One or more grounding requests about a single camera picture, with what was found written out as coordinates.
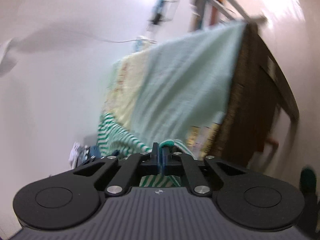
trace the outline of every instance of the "floor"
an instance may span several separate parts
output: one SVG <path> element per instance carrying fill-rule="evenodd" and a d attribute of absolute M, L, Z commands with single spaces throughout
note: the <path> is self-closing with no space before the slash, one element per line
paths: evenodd
<path fill-rule="evenodd" d="M 320 174 L 320 0 L 237 1 L 249 15 L 268 18 L 261 35 L 287 77 L 301 116 L 294 129 L 281 113 L 273 131 L 280 147 L 267 167 L 268 153 L 257 155 L 253 169 L 297 186 L 304 165 Z M 133 50 L 133 44 L 100 39 L 143 34 L 154 2 L 0 0 L 0 43 L 14 38 L 14 68 L 0 73 L 1 238 L 19 230 L 11 207 L 14 194 L 67 170 L 74 141 L 95 143 L 109 66 Z M 157 33 L 159 42 L 188 32 L 189 3 L 180 0 L 174 20 Z"/>

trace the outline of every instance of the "white cloth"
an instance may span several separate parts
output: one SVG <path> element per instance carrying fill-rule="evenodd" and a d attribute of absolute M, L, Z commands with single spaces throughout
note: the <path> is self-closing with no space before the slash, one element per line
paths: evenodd
<path fill-rule="evenodd" d="M 80 143 L 75 142 L 73 144 L 73 148 L 71 149 L 70 156 L 69 156 L 69 165 L 71 169 L 74 169 L 77 164 L 79 152 L 78 149 L 80 148 Z"/>

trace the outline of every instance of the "round black pad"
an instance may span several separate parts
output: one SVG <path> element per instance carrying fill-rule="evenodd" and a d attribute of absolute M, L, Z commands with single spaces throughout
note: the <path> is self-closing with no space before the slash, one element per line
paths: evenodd
<path fill-rule="evenodd" d="M 46 208 L 58 208 L 67 205 L 72 199 L 72 192 L 63 187 L 43 189 L 36 195 L 36 202 Z"/>
<path fill-rule="evenodd" d="M 244 193 L 244 199 L 256 207 L 273 207 L 281 201 L 281 194 L 271 187 L 252 187 Z"/>
<path fill-rule="evenodd" d="M 13 199 L 18 219 L 41 230 L 70 228 L 88 219 L 100 204 L 86 177 L 62 173 L 23 187 Z"/>
<path fill-rule="evenodd" d="M 217 195 L 217 204 L 231 220 L 245 227 L 277 230 L 297 220 L 303 195 L 284 181 L 257 174 L 228 179 Z"/>

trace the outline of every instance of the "green striped cloth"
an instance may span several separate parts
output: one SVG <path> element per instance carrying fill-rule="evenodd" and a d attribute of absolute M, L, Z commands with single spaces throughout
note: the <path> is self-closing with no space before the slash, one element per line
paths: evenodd
<path fill-rule="evenodd" d="M 130 156 L 133 153 L 152 152 L 152 149 L 139 141 L 138 138 L 124 129 L 110 113 L 100 117 L 98 126 L 97 145 L 101 156 L 109 156 L 115 150 L 119 151 L 119 159 Z M 182 142 L 178 140 L 166 140 L 160 147 L 176 146 L 183 152 L 188 150 Z M 179 187 L 179 178 L 176 176 L 148 175 L 141 178 L 140 187 Z"/>

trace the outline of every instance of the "cable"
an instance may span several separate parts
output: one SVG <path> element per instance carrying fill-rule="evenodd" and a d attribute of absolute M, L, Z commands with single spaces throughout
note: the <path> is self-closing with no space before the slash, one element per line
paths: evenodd
<path fill-rule="evenodd" d="M 91 39 L 94 39 L 97 41 L 103 41 L 103 42 L 109 42 L 109 43 L 126 43 L 126 42 L 131 42 L 131 41 L 150 41 L 151 43 L 156 43 L 156 41 L 153 41 L 150 39 L 132 39 L 132 40 L 127 40 L 127 41 L 113 41 L 113 40 L 109 40 L 109 39 L 103 39 L 103 38 L 97 37 L 92 34 L 82 33 L 82 32 L 73 31 L 73 30 L 72 30 L 72 32 L 82 34 L 84 36 L 87 36 L 88 38 L 91 38 Z"/>

